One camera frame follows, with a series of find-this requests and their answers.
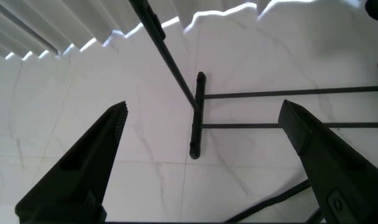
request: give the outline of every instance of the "white curtain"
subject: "white curtain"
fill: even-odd
[[[149,0],[161,23],[175,17],[183,27],[199,11],[226,11],[248,0]],[[252,0],[264,9],[270,0]],[[113,30],[126,34],[140,23],[128,0],[0,0],[0,56],[64,52]]]

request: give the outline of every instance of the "tile floor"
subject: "tile floor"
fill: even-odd
[[[341,1],[276,4],[201,17],[165,40],[192,91],[207,93],[378,85],[378,22]],[[378,121],[378,93],[206,101],[205,123],[275,123],[284,99],[325,122]],[[61,58],[0,58],[0,223],[109,106],[129,116],[104,207],[111,221],[220,222],[306,179],[282,130],[207,130],[188,157],[192,112],[144,29]],[[335,129],[378,167],[378,129]],[[247,222],[302,222],[311,190]]]

